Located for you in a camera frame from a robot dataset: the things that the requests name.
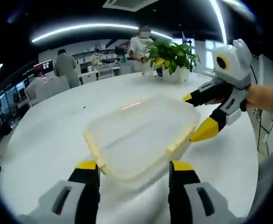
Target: green leaves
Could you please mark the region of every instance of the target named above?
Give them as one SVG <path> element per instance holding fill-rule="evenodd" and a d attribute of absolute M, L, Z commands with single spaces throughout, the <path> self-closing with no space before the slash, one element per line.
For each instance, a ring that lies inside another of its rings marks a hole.
<path fill-rule="evenodd" d="M 177 67 L 190 69 L 190 60 L 197 65 L 197 61 L 200 61 L 198 54 L 191 54 L 190 49 L 193 48 L 188 44 L 176 44 L 164 40 L 156 40 L 147 44 L 145 51 L 149 53 L 148 60 L 150 61 L 150 66 L 157 59 L 164 59 L 163 65 L 165 68 L 169 68 L 169 73 L 172 74 L 176 71 Z"/>
<path fill-rule="evenodd" d="M 176 69 L 177 69 L 176 63 L 174 61 L 171 61 L 169 65 L 169 74 L 171 75 L 172 73 L 174 73 Z"/>

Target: gray shirt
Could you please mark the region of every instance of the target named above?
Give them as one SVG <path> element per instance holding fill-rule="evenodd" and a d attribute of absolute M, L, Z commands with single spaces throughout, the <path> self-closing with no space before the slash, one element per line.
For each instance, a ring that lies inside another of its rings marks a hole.
<path fill-rule="evenodd" d="M 62 53 L 57 57 L 57 62 L 54 66 L 54 73 L 58 77 L 66 76 L 69 80 L 71 78 L 77 77 L 75 68 L 75 58 L 65 53 Z"/>

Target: yellow fingertip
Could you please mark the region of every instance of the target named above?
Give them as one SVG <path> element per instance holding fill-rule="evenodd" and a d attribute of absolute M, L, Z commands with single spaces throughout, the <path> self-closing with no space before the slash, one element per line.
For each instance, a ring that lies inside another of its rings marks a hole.
<path fill-rule="evenodd" d="M 186 102 L 186 101 L 188 101 L 188 100 L 190 100 L 190 99 L 191 99 L 191 94 L 189 93 L 189 94 L 187 94 L 187 96 L 184 97 L 182 100 L 183 100 L 184 102 Z"/>
<path fill-rule="evenodd" d="M 76 166 L 76 169 L 95 169 L 96 162 L 95 161 L 84 161 Z"/>
<path fill-rule="evenodd" d="M 193 167 L 189 165 L 188 163 L 181 162 L 181 161 L 172 161 L 172 162 L 173 162 L 175 171 L 193 170 Z"/>
<path fill-rule="evenodd" d="M 191 142 L 202 141 L 210 139 L 219 133 L 218 123 L 212 119 L 207 118 L 201 125 L 198 127 L 196 132 L 190 137 Z"/>

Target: air conditioner vent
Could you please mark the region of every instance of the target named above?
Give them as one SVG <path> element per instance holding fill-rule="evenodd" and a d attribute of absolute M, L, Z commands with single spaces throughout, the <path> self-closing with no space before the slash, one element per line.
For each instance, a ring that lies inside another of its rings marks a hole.
<path fill-rule="evenodd" d="M 113 8 L 136 12 L 158 0 L 107 0 L 103 8 Z"/>

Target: computer monitor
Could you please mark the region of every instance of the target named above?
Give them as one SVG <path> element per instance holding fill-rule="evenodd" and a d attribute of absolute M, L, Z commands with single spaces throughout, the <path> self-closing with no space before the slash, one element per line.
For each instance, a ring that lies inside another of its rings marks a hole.
<path fill-rule="evenodd" d="M 53 61 L 48 60 L 45 62 L 41 62 L 37 65 L 34 65 L 34 69 L 41 71 L 43 74 L 47 74 L 54 70 Z"/>
<path fill-rule="evenodd" d="M 115 53 L 117 54 L 117 55 L 125 55 L 125 54 L 127 54 L 127 52 L 128 52 L 128 49 L 127 49 L 127 47 L 124 47 L 124 46 L 115 46 Z"/>

